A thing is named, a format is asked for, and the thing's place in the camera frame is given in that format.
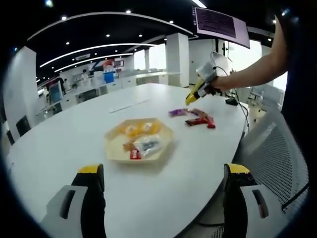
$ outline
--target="office room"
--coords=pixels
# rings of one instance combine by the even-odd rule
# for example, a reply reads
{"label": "office room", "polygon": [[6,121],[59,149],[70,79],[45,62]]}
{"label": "office room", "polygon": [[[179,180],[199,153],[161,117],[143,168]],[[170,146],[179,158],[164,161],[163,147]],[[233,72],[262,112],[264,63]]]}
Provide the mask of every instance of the office room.
{"label": "office room", "polygon": [[1,168],[27,233],[273,238],[302,229],[291,224],[310,198],[311,147],[297,126],[308,97],[297,71],[313,50],[301,50],[310,38],[295,47],[306,22],[294,9],[19,4],[27,21],[7,47]]}

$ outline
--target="purple candy wrapper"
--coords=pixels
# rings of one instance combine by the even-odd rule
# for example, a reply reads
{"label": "purple candy wrapper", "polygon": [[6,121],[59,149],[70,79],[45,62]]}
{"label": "purple candy wrapper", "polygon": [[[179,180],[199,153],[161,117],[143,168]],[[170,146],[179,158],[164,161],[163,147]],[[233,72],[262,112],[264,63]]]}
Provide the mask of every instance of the purple candy wrapper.
{"label": "purple candy wrapper", "polygon": [[187,109],[176,109],[176,110],[170,111],[168,113],[171,117],[184,116],[187,114]]}

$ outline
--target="white snack package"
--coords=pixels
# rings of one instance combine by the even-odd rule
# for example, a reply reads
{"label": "white snack package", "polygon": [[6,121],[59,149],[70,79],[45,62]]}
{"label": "white snack package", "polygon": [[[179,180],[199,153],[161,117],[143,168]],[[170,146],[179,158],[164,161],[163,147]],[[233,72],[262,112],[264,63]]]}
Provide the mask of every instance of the white snack package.
{"label": "white snack package", "polygon": [[137,139],[133,145],[140,152],[141,158],[146,158],[149,155],[159,151],[162,147],[162,141],[158,134],[148,135]]}

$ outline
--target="desk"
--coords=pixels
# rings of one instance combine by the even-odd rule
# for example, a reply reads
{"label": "desk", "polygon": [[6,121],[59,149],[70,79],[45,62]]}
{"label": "desk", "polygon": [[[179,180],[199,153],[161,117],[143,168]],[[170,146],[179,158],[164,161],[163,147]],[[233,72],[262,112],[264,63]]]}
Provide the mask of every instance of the desk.
{"label": "desk", "polygon": [[[214,117],[216,129],[188,127],[168,111],[185,107],[189,89],[145,84],[106,94],[69,108],[34,127],[6,159],[22,204],[36,221],[79,168],[102,163],[105,176],[105,229],[108,238],[172,238],[199,214],[232,161],[245,117],[224,97],[206,96],[192,104]],[[109,113],[110,108],[124,110]],[[147,167],[118,165],[106,158],[104,133],[125,119],[159,118],[174,131],[166,163]]]}

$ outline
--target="white pillar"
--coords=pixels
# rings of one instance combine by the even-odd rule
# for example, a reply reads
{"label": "white pillar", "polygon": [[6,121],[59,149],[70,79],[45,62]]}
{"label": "white pillar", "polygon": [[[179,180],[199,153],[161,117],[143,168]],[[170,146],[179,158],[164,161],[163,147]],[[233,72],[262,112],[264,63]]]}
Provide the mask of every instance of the white pillar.
{"label": "white pillar", "polygon": [[145,54],[145,69],[149,70],[150,69],[150,51],[149,50],[145,50],[144,54]]}
{"label": "white pillar", "polygon": [[166,70],[180,73],[182,87],[189,86],[189,47],[188,37],[176,33],[167,36]]}
{"label": "white pillar", "polygon": [[24,116],[30,127],[36,125],[36,53],[24,47],[12,58],[5,75],[4,110],[14,141],[20,138],[16,123]]}

